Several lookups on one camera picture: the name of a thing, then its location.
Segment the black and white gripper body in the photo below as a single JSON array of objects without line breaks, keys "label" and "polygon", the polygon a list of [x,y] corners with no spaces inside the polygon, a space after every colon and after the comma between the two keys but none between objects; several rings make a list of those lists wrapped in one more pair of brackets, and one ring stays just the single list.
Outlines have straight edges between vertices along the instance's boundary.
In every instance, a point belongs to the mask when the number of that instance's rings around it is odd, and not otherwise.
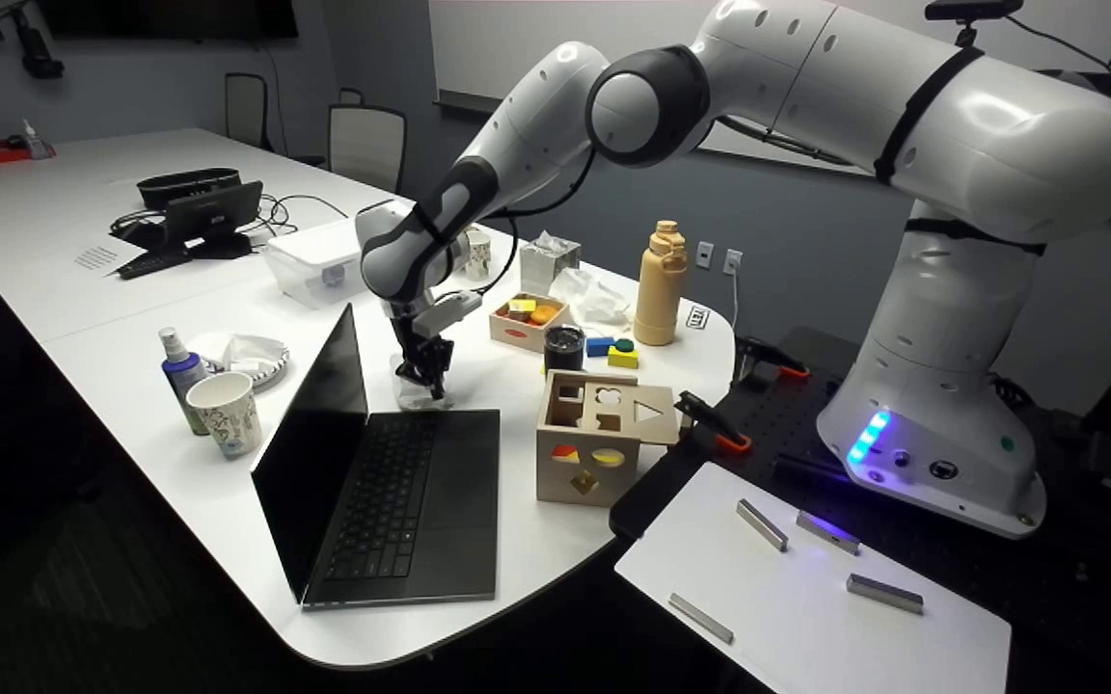
[{"label": "black and white gripper body", "polygon": [[401,341],[401,361],[432,383],[432,368],[451,365],[451,341],[442,329],[460,323],[483,303],[479,287],[420,291],[411,299],[389,299],[389,323]]}]

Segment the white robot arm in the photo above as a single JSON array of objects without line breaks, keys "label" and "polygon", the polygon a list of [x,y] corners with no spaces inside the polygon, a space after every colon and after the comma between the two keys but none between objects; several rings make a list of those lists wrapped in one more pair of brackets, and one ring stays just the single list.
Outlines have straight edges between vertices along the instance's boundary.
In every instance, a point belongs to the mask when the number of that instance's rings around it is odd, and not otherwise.
[{"label": "white robot arm", "polygon": [[990,372],[1043,250],[1111,219],[1111,97],[833,0],[717,0],[685,42],[537,59],[432,192],[353,219],[398,372],[442,385],[442,329],[479,303],[446,282],[470,224],[587,154],[661,164],[724,120],[908,199],[870,323],[813,415],[822,451],[870,494],[1005,539],[1038,533],[1038,443]]}]

